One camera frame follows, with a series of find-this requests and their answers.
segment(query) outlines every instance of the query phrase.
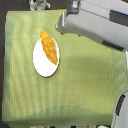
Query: green towel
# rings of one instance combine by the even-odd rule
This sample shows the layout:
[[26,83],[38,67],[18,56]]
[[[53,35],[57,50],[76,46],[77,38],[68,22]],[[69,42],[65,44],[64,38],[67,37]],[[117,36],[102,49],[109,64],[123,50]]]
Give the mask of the green towel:
[[[10,11],[6,16],[2,118],[10,126],[111,124],[128,87],[126,53],[55,30],[65,10]],[[41,77],[33,49],[45,30],[58,43],[55,74]]]

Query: gray metal part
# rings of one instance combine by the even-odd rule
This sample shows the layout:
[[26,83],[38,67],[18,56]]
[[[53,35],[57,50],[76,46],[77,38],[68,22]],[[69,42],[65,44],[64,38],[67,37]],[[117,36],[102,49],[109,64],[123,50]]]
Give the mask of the gray metal part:
[[126,51],[128,49],[128,27],[109,21],[111,9],[128,14],[128,4],[125,2],[81,0],[79,13],[66,16],[66,12],[64,12],[56,29],[64,34],[74,33],[86,36],[100,44],[107,41],[113,46],[123,48],[121,51]]
[[117,116],[114,112],[111,128],[128,128],[128,90],[124,91],[121,95],[125,95],[125,99],[121,106],[120,115]]

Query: orange food item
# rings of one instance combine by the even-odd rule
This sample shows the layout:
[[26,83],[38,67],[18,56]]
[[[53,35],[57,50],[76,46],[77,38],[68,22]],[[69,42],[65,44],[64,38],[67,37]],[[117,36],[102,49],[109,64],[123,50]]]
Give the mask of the orange food item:
[[57,54],[54,41],[52,38],[45,32],[44,30],[41,31],[41,44],[43,46],[43,50],[47,56],[47,58],[57,65]]

